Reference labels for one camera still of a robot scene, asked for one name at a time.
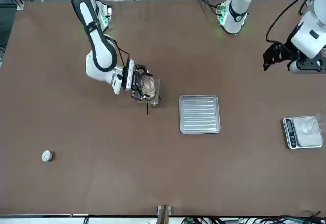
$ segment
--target kitchen scale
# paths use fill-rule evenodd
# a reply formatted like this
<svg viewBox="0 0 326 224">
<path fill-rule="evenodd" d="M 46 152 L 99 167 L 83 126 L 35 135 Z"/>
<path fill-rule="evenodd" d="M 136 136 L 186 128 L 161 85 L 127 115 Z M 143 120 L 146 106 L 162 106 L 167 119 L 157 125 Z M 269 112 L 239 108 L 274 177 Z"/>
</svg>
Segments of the kitchen scale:
<svg viewBox="0 0 326 224">
<path fill-rule="evenodd" d="M 287 145 L 291 149 L 320 148 L 323 138 L 317 123 L 312 125 L 311 133 L 304 130 L 304 125 L 315 116 L 302 116 L 283 119 L 283 128 Z"/>
</svg>

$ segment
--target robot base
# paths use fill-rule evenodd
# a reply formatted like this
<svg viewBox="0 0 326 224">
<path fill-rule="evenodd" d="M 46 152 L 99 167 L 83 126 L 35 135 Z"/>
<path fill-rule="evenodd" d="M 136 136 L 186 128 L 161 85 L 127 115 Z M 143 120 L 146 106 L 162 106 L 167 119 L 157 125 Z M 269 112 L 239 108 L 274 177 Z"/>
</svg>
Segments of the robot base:
<svg viewBox="0 0 326 224">
<path fill-rule="evenodd" d="M 237 34 L 246 23 L 247 14 L 239 22 L 236 22 L 229 10 L 231 1 L 232 0 L 226 0 L 218 6 L 218 23 L 226 32 Z"/>
</svg>

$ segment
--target table surface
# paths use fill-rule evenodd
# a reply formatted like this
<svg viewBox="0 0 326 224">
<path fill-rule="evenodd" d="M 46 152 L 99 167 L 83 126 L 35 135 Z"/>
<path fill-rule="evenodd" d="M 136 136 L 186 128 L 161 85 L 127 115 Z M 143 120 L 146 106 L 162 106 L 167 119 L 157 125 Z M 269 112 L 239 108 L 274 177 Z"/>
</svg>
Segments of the table surface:
<svg viewBox="0 0 326 224">
<path fill-rule="evenodd" d="M 112 3 L 109 33 L 161 78 L 148 116 L 86 76 L 90 44 L 69 3 L 27 3 L 0 69 L 0 213 L 325 214 L 326 147 L 288 149 L 281 119 L 319 112 L 326 76 L 263 71 L 265 33 L 289 3 L 253 1 L 236 36 L 198 1 Z M 286 39 L 297 7 L 272 39 Z M 184 94 L 218 96 L 219 134 L 180 133 Z"/>
</svg>

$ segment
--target white object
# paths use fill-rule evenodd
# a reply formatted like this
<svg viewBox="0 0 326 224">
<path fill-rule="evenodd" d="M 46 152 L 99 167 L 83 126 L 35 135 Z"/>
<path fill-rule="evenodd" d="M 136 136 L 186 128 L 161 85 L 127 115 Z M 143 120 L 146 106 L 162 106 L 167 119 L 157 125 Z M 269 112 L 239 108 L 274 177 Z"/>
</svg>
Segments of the white object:
<svg viewBox="0 0 326 224">
<path fill-rule="evenodd" d="M 221 16 L 218 16 L 218 22 L 228 33 L 238 33 L 245 23 L 248 7 L 251 0 L 226 0 L 222 3 L 225 9 Z"/>
<path fill-rule="evenodd" d="M 52 157 L 53 157 L 53 155 L 52 155 L 51 151 L 49 151 L 49 150 L 45 150 L 42 154 L 42 160 L 44 162 L 50 162 L 52 160 Z"/>
</svg>

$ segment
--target clear glass cup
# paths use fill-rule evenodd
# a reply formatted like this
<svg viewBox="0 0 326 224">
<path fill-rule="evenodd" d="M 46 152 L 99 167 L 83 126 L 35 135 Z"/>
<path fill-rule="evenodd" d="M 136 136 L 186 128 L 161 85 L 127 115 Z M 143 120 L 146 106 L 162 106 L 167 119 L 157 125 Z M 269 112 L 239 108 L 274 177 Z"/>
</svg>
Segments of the clear glass cup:
<svg viewBox="0 0 326 224">
<path fill-rule="evenodd" d="M 300 130 L 306 135 L 312 135 L 318 131 L 326 132 L 326 113 L 318 113 L 301 123 Z"/>
</svg>

